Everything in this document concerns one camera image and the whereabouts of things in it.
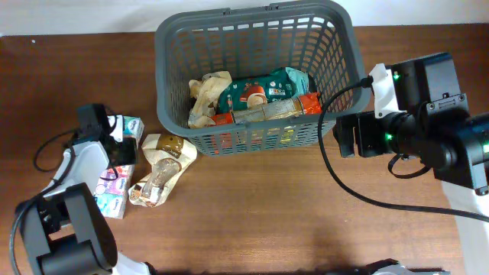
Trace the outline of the brown-top cookie bag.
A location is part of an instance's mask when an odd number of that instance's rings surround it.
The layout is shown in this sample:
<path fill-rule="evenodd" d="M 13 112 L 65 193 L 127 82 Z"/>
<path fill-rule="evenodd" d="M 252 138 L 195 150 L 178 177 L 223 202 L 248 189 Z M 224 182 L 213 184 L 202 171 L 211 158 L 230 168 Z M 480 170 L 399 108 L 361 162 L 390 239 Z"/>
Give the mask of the brown-top cookie bag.
<path fill-rule="evenodd" d="M 129 189 L 128 199 L 133 205 L 154 208 L 167 201 L 198 152 L 191 142 L 172 134 L 149 134 L 142 151 L 151 172 Z"/>

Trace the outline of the Kleenex tissue multipack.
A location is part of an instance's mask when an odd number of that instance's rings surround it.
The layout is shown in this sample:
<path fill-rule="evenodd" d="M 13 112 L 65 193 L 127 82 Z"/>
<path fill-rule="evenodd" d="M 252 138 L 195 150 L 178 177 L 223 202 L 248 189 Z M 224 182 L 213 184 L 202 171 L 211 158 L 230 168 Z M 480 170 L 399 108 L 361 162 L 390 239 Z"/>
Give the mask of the Kleenex tissue multipack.
<path fill-rule="evenodd" d="M 135 138 L 137 145 L 144 131 L 144 123 L 140 118 L 123 116 L 123 139 Z M 106 218 L 123 219 L 128 198 L 128 190 L 135 165 L 125 165 L 105 170 L 101 174 L 94 193 L 94 199 Z"/>

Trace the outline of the beige snack bag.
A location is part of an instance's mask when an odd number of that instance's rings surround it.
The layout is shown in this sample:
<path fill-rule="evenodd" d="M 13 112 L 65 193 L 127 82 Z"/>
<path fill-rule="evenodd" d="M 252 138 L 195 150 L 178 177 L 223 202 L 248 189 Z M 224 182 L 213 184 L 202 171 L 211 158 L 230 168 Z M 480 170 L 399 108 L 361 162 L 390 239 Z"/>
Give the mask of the beige snack bag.
<path fill-rule="evenodd" d="M 229 71 L 207 73 L 201 80 L 189 81 L 190 96 L 196 100 L 189 111 L 190 128 L 216 125 L 212 117 L 216 114 L 219 97 L 231 83 L 232 77 Z"/>

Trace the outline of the green Nescafe coffee bag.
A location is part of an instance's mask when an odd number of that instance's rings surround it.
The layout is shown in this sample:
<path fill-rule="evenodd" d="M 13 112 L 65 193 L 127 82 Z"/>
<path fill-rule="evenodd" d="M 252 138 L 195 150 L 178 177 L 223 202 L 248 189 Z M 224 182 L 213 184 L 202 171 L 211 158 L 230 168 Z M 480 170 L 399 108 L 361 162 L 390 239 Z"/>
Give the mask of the green Nescafe coffee bag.
<path fill-rule="evenodd" d="M 219 96 L 217 114 L 242 111 L 256 105 L 296 98 L 312 91 L 309 75 L 292 67 L 271 73 L 236 79 Z"/>

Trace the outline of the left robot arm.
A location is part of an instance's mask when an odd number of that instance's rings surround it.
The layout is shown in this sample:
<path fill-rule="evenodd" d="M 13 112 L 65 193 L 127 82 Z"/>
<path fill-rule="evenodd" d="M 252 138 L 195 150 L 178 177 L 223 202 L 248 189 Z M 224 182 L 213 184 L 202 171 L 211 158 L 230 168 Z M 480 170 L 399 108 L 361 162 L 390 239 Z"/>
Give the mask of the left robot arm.
<path fill-rule="evenodd" d="M 15 210 L 9 260 L 19 273 L 15 239 L 20 237 L 35 274 L 154 274 L 147 262 L 118 251 L 93 193 L 102 172 L 137 162 L 137 141 L 116 140 L 112 110 L 100 103 L 77 110 L 78 127 L 68 130 L 63 159 L 49 184 Z"/>

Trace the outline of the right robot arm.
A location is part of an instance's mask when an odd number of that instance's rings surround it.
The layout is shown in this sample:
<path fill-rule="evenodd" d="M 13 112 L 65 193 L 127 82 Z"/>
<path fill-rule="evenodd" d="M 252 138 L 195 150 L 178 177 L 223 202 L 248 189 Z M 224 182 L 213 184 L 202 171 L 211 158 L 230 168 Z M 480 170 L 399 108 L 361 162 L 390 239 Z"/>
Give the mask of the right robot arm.
<path fill-rule="evenodd" d="M 369 74 L 374 110 L 337 118 L 341 155 L 423 164 L 411 177 L 432 172 L 456 217 L 468 274 L 488 272 L 488 115 L 472 117 L 450 53 L 385 65 Z"/>

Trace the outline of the orange spaghetti packet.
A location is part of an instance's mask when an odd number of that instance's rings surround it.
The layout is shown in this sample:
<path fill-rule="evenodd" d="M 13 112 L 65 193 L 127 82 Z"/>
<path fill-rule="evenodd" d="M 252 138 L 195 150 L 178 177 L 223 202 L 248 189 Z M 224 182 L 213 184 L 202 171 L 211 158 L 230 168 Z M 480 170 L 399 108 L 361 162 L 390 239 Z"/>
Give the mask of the orange spaghetti packet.
<path fill-rule="evenodd" d="M 318 93 L 315 92 L 270 104 L 256 105 L 241 111 L 214 115 L 211 120 L 213 121 L 212 125 L 244 124 L 301 115 L 318 115 L 321 112 Z"/>

